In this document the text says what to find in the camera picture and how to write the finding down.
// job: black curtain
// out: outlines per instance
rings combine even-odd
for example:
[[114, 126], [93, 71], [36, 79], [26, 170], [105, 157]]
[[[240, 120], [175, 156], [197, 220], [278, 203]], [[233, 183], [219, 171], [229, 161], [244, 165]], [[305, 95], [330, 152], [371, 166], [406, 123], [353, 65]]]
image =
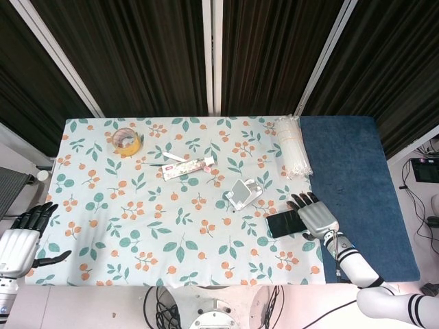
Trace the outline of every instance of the black curtain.
[[374, 117], [387, 157], [437, 126], [439, 3], [359, 1], [303, 114]]
[[0, 40], [0, 122], [56, 156], [66, 119], [91, 113], [9, 1], [0, 1]]
[[106, 117], [208, 114], [201, 0], [32, 4]]
[[296, 109], [342, 0], [224, 0], [222, 115]]

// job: black smartphone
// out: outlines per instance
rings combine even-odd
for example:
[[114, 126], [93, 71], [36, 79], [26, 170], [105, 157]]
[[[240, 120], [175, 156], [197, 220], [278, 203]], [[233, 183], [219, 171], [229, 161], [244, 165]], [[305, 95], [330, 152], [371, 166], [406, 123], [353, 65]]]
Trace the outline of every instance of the black smartphone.
[[290, 210], [267, 216], [267, 224], [273, 238], [302, 232], [307, 229], [297, 211]]

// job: blue mat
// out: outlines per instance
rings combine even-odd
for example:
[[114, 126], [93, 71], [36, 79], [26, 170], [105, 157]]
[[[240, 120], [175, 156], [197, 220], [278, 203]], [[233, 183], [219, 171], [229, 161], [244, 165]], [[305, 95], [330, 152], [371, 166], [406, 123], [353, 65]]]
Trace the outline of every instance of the blue mat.
[[[340, 231], [388, 282], [419, 280], [377, 126], [370, 117], [301, 117], [311, 186]], [[323, 248], [327, 283], [335, 262]]]

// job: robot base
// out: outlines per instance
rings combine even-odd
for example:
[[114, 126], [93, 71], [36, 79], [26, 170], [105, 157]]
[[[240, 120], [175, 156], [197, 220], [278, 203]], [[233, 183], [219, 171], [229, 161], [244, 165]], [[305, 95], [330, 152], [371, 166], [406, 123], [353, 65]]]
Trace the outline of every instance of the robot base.
[[261, 287], [170, 288], [178, 306], [182, 328], [250, 329], [250, 308]]

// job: robotic arm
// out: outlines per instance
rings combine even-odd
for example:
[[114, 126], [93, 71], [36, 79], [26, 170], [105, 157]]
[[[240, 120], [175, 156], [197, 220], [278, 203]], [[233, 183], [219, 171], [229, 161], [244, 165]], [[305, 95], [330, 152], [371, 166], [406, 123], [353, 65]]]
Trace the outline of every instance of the robotic arm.
[[54, 258], [34, 260], [38, 242], [57, 207], [48, 202], [24, 212], [0, 239], [0, 328], [5, 326], [18, 293], [17, 279], [32, 267], [59, 263], [71, 253], [69, 250]]
[[311, 235], [323, 240], [324, 246], [337, 264], [336, 275], [341, 282], [340, 270], [361, 290], [357, 294], [360, 311], [373, 318], [404, 321], [421, 328], [437, 328], [439, 300], [424, 295], [396, 295], [396, 289], [384, 281], [366, 262], [363, 256], [339, 232], [337, 219], [317, 197], [308, 192], [292, 195], [295, 202], [288, 202], [299, 214]]

